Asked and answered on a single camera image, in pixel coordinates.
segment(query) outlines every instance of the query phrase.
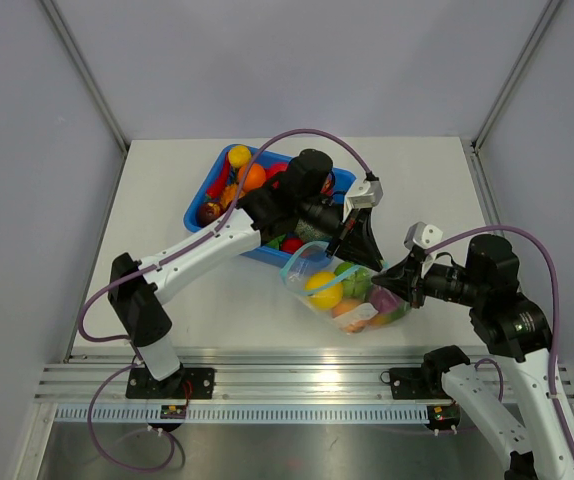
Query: white label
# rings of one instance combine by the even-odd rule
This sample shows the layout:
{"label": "white label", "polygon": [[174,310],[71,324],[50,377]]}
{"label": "white label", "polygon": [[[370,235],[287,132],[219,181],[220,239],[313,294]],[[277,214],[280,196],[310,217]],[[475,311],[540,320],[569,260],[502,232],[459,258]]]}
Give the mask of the white label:
{"label": "white label", "polygon": [[343,313],[335,317],[334,323],[340,328],[348,327],[356,322],[364,322],[378,315],[378,310],[371,303],[362,303],[351,312]]}

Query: clear plastic bag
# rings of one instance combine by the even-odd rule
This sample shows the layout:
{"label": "clear plastic bag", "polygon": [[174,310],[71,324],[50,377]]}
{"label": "clear plastic bag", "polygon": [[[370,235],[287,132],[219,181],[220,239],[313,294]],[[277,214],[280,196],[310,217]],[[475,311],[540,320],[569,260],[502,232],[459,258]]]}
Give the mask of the clear plastic bag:
{"label": "clear plastic bag", "polygon": [[310,309],[346,333],[390,325],[410,306],[373,285],[375,272],[325,254],[327,243],[303,245],[280,270],[285,287]]}

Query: gray floor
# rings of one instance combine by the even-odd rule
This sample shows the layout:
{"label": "gray floor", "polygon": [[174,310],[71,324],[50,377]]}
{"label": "gray floor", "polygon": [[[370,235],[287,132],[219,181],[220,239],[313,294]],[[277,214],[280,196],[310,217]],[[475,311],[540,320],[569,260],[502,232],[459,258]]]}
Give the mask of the gray floor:
{"label": "gray floor", "polygon": [[[101,443],[119,460],[153,466],[168,453],[166,441],[145,433],[111,447],[138,425],[99,424]],[[500,464],[480,433],[434,438],[424,427],[362,425],[181,426],[176,455],[155,479],[184,480],[456,480],[502,479]],[[85,424],[53,429],[41,480],[142,479],[97,456]]]}

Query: black mounting plate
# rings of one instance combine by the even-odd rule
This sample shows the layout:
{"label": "black mounting plate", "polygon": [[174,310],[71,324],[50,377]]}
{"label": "black mounting plate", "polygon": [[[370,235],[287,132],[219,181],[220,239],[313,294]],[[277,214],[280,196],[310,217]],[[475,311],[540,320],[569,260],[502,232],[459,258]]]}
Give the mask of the black mounting plate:
{"label": "black mounting plate", "polygon": [[155,380],[146,368],[133,368],[129,373],[125,396],[132,400],[185,400],[184,382],[191,383],[192,400],[211,400],[216,371],[213,368],[185,368],[182,380],[172,391],[164,391],[163,382]]}
{"label": "black mounting plate", "polygon": [[423,380],[420,367],[390,368],[389,386],[394,400],[446,399],[447,395],[434,395]]}

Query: red chili pepper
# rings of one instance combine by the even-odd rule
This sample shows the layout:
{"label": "red chili pepper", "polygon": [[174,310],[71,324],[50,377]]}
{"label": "red chili pepper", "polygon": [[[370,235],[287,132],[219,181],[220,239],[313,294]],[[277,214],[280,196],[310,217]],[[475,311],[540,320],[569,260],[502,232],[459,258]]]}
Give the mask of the red chili pepper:
{"label": "red chili pepper", "polygon": [[218,196],[222,193],[222,191],[227,186],[227,179],[229,178],[229,161],[225,158],[225,162],[223,163],[223,168],[218,175],[218,178],[211,184],[211,186],[207,189],[205,194],[210,198],[210,200],[215,200]]}

